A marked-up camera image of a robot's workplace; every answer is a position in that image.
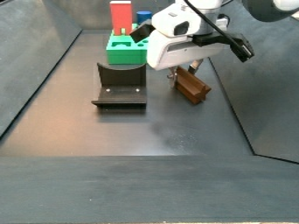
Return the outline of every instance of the dark gray surface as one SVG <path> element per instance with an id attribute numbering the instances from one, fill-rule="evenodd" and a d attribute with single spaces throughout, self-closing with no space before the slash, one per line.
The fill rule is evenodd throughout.
<path id="1" fill-rule="evenodd" d="M 78 34 L 50 0 L 1 4 L 0 136 Z"/>
<path id="2" fill-rule="evenodd" d="M 256 56 L 244 64 L 229 49 L 210 58 L 254 153 L 299 162 L 299 23 L 257 22 L 237 1 L 222 12 Z"/>
<path id="3" fill-rule="evenodd" d="M 51 0 L 59 8 L 73 17 L 84 30 L 110 30 L 109 0 Z M 133 21 L 137 11 L 156 13 L 164 9 L 173 0 L 132 0 Z"/>
<path id="4" fill-rule="evenodd" d="M 108 32 L 84 31 L 0 144 L 0 156 L 249 155 L 218 80 L 193 106 L 169 88 L 166 70 L 146 68 L 146 109 L 98 110 L 97 62 L 106 64 Z"/>
<path id="5" fill-rule="evenodd" d="M 0 223 L 299 221 L 299 166 L 261 157 L 6 157 L 0 179 Z"/>

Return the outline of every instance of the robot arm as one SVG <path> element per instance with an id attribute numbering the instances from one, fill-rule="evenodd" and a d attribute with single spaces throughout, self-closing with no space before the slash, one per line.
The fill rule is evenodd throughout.
<path id="1" fill-rule="evenodd" d="M 241 3 L 252 17 L 262 22 L 280 20 L 299 11 L 299 0 L 242 0 Z M 153 69 L 206 58 L 220 52 L 224 44 L 242 62 L 254 55 L 244 37 L 225 33 L 229 21 L 218 18 L 221 4 L 222 0 L 174 0 L 153 15 L 146 51 L 146 62 Z"/>

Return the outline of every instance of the gray floor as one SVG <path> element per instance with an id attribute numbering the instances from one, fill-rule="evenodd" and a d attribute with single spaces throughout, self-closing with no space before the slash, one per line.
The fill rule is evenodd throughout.
<path id="1" fill-rule="evenodd" d="M 212 88 L 204 103 L 193 106 L 169 88 L 168 71 L 148 67 L 145 110 L 100 111 L 90 104 L 106 42 L 108 32 L 78 36 L 0 143 L 0 156 L 249 155 L 208 60 L 197 72 Z"/>
<path id="2" fill-rule="evenodd" d="M 0 223 L 297 222 L 299 166 L 250 155 L 208 61 L 200 105 L 148 68 L 145 112 L 98 112 L 106 36 L 80 35 L 1 141 Z"/>

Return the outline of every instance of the wooden block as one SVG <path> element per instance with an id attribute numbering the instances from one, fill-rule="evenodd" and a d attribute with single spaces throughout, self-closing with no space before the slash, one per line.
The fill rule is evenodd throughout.
<path id="1" fill-rule="evenodd" d="M 206 93 L 210 91 L 210 87 L 180 66 L 177 66 L 176 74 L 177 81 L 174 87 L 177 90 L 193 104 L 204 101 Z"/>

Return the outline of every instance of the bin floor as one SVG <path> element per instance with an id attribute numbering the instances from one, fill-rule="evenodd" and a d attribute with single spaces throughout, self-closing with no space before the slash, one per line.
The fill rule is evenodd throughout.
<path id="1" fill-rule="evenodd" d="M 197 76 L 212 90 L 198 105 L 170 89 L 168 70 L 150 67 L 145 110 L 90 104 L 98 98 L 97 62 L 108 66 L 106 42 L 108 32 L 80 34 L 1 141 L 0 156 L 249 155 L 208 60 Z"/>

